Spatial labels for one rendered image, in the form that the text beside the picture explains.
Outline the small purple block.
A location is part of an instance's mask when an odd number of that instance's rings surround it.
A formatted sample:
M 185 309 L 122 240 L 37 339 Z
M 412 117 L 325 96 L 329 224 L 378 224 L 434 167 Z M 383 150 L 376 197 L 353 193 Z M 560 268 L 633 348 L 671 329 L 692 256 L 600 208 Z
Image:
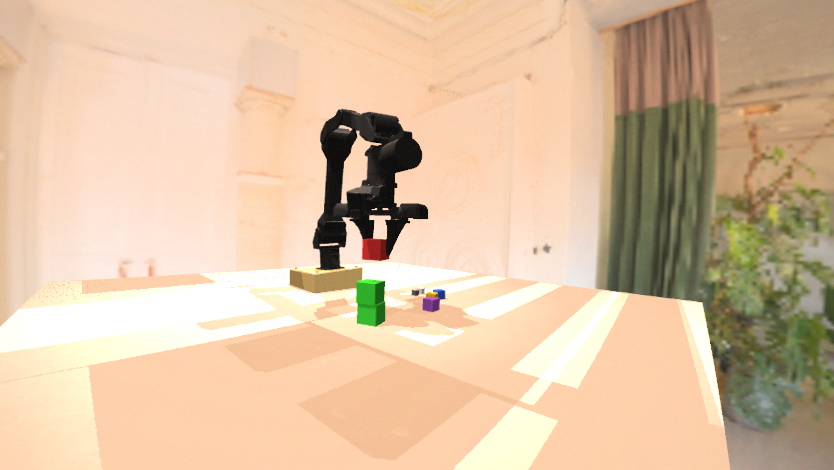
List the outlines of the small purple block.
M 426 297 L 423 298 L 422 310 L 434 312 L 440 310 L 440 298 Z

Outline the red block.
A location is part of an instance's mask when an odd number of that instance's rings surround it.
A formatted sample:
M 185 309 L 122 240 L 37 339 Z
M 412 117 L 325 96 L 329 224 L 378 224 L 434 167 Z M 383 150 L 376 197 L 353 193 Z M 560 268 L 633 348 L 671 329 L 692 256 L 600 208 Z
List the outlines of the red block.
M 388 260 L 386 239 L 362 239 L 362 260 Z

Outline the green block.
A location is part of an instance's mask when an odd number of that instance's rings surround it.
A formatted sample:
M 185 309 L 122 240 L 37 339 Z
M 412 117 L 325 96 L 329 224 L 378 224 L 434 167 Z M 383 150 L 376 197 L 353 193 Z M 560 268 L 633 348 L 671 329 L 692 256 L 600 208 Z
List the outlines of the green block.
M 356 303 L 376 305 L 385 299 L 385 281 L 365 279 L 356 282 Z
M 386 302 L 376 305 L 357 303 L 357 324 L 376 327 L 385 321 Z

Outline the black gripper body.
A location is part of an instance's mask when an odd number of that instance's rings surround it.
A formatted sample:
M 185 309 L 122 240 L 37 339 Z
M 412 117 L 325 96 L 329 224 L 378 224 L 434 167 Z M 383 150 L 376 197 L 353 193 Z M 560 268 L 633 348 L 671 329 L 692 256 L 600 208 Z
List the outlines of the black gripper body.
M 394 203 L 395 188 L 398 183 L 395 182 L 395 176 L 388 174 L 367 174 L 366 179 L 369 185 L 377 185 L 377 180 L 384 181 L 387 192 L 387 206 L 375 206 L 372 209 L 377 210 L 361 211 L 360 209 L 347 209 L 347 203 L 337 203 L 333 210 L 333 217 L 345 217 L 351 219 L 366 219 L 370 216 L 390 216 L 390 220 L 406 220 L 413 219 L 428 219 L 428 208 L 426 205 L 419 203 L 401 203 L 397 207 Z M 388 208 L 388 210 L 383 210 Z

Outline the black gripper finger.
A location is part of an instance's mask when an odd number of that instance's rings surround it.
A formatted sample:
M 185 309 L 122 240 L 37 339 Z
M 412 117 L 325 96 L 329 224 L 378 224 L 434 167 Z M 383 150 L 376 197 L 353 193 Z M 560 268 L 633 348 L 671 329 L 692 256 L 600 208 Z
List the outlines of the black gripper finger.
M 387 226 L 386 255 L 389 256 L 405 224 L 410 223 L 410 221 L 385 220 L 385 222 Z
M 360 234 L 362 239 L 373 239 L 374 234 L 374 222 L 375 220 L 366 220 L 366 219 L 348 219 L 349 221 L 353 222 Z

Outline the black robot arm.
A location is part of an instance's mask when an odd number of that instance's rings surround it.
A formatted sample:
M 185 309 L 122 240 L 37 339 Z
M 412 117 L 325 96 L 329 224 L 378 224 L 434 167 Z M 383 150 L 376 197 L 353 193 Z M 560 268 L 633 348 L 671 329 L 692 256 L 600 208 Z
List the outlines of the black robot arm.
M 360 114 L 341 108 L 324 123 L 320 132 L 321 150 L 327 158 L 324 212 L 317 220 L 312 240 L 313 249 L 319 250 L 320 255 L 320 267 L 315 270 L 345 269 L 341 267 L 340 248 L 346 245 L 346 223 L 343 217 L 333 217 L 333 210 L 337 203 L 342 203 L 344 162 L 358 138 L 356 131 L 364 140 L 381 144 L 371 145 L 365 152 L 368 157 L 366 175 L 395 176 L 395 173 L 417 167 L 422 161 L 422 151 L 412 138 L 412 131 L 403 130 L 398 122 L 398 117 L 389 114 Z M 351 128 L 351 131 L 339 128 L 340 125 Z M 347 190 L 346 194 L 347 209 L 368 211 L 377 205 L 387 206 L 387 192 L 382 180 L 377 180 L 377 185 L 369 185 L 367 179 L 362 179 L 359 187 Z M 338 245 L 320 246 L 335 243 Z

